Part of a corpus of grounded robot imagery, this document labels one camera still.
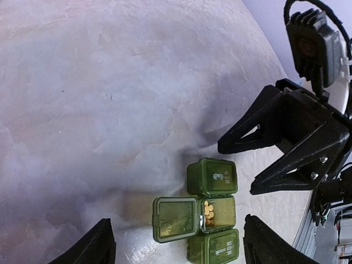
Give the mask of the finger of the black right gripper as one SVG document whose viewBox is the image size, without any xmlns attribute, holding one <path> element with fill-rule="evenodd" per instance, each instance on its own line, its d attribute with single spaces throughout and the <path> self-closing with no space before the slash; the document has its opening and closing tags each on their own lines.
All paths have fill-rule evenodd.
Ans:
<svg viewBox="0 0 352 264">
<path fill-rule="evenodd" d="M 218 140 L 217 151 L 234 154 L 277 146 L 285 155 L 297 155 L 298 147 L 290 142 L 291 106 L 287 96 L 296 84 L 267 85 L 247 112 Z"/>
<path fill-rule="evenodd" d="M 316 124 L 287 153 L 258 174 L 251 195 L 313 190 L 325 175 L 332 177 L 351 152 L 351 122 L 330 119 Z"/>
</svg>

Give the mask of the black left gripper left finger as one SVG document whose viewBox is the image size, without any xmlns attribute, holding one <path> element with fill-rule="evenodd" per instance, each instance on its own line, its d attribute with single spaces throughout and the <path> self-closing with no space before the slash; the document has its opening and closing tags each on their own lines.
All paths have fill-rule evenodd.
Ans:
<svg viewBox="0 0 352 264">
<path fill-rule="evenodd" d="M 111 219 L 103 218 L 71 248 L 55 258 L 49 264 L 114 264 L 115 260 L 116 242 L 113 235 Z"/>
</svg>

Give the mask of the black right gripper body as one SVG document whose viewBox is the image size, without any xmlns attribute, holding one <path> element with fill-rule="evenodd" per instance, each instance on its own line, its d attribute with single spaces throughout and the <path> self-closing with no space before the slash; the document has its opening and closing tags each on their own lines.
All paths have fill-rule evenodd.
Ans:
<svg viewBox="0 0 352 264">
<path fill-rule="evenodd" d="M 277 81 L 276 85 L 277 84 L 295 83 L 288 79 L 282 79 Z M 311 92 L 308 92 L 299 85 L 296 91 L 290 92 L 287 96 L 287 104 L 291 106 L 289 117 L 293 120 L 293 124 L 289 126 L 289 132 L 291 133 L 290 142 L 295 144 L 312 131 L 316 124 L 321 124 L 330 119 L 346 120 L 346 118 L 333 107 L 322 102 Z M 337 173 L 338 171 L 332 177 L 325 175 L 323 178 L 331 180 Z"/>
</svg>

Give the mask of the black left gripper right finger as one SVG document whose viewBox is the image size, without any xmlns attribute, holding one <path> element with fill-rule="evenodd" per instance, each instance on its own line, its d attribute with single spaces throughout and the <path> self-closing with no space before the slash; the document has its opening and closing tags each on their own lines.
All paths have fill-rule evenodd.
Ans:
<svg viewBox="0 0 352 264">
<path fill-rule="evenodd" d="M 313 264 L 313 259 L 290 246 L 255 215 L 246 215 L 244 225 L 245 261 L 250 264 Z"/>
</svg>

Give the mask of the green pill organizer box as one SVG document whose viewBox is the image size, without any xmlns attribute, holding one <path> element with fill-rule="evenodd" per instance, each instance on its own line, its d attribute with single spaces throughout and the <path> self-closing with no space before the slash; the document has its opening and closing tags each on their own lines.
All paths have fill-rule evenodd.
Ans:
<svg viewBox="0 0 352 264">
<path fill-rule="evenodd" d="M 233 161 L 203 158 L 186 169 L 187 196 L 157 197 L 152 227 L 156 242 L 186 239 L 191 263 L 230 263 L 239 257 Z"/>
</svg>

